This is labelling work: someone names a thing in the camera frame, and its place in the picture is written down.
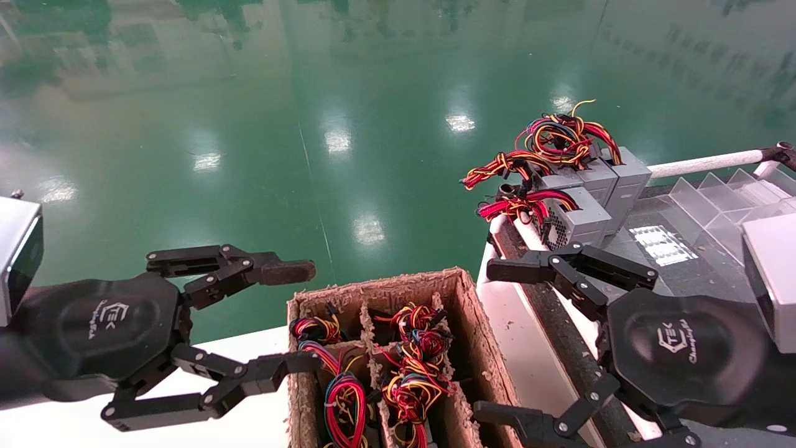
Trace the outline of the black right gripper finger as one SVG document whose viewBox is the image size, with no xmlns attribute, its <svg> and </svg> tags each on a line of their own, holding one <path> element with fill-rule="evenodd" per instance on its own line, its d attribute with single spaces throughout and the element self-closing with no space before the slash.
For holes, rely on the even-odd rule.
<svg viewBox="0 0 796 448">
<path fill-rule="evenodd" d="M 474 403 L 474 419 L 478 422 L 509 426 L 524 447 L 588 447 L 580 439 L 579 430 L 598 414 L 611 398 L 618 398 L 622 383 L 604 374 L 559 417 L 541 410 L 510 406 L 489 401 Z"/>
<path fill-rule="evenodd" d="M 637 287 L 653 289 L 659 273 L 600 248 L 572 242 L 554 251 L 529 250 L 518 259 L 488 261 L 486 277 L 490 281 L 549 284 L 586 318 L 604 321 L 608 297 L 592 286 L 589 278 L 631 291 Z"/>
</svg>

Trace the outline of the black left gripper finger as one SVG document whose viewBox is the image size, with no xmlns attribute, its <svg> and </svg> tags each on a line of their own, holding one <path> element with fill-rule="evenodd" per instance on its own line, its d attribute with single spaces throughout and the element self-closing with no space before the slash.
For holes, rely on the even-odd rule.
<svg viewBox="0 0 796 448">
<path fill-rule="evenodd" d="M 273 251 L 250 253 L 235 246 L 200 246 L 149 253 L 147 271 L 163 278 L 195 277 L 183 287 L 183 301 L 201 310 L 247 287 L 311 281 L 315 262 L 284 261 Z"/>
<path fill-rule="evenodd" d="M 262 355 L 241 363 L 188 344 L 177 344 L 162 363 L 123 380 L 103 408 L 101 418 L 120 432 L 221 419 L 250 396 L 275 393 L 287 375 L 321 367 L 320 357 L 309 352 Z M 204 393 L 141 397 L 177 370 L 211 380 L 213 386 Z"/>
</svg>

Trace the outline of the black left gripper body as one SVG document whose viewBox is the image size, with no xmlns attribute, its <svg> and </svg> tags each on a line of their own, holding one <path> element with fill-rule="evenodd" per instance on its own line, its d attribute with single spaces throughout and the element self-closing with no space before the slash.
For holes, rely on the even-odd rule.
<svg viewBox="0 0 796 448">
<path fill-rule="evenodd" d="M 117 388 L 145 392 L 187 341 L 182 295 L 156 273 L 37 287 L 18 311 L 18 400 L 70 403 Z"/>
</svg>

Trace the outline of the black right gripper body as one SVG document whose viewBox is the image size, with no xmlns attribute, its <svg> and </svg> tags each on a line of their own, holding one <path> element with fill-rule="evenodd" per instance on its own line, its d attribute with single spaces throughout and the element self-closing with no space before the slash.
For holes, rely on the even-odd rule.
<svg viewBox="0 0 796 448">
<path fill-rule="evenodd" d="M 729 415 L 759 379 L 772 341 L 756 306 L 635 289 L 606 309 L 622 393 L 645 414 Z"/>
</svg>

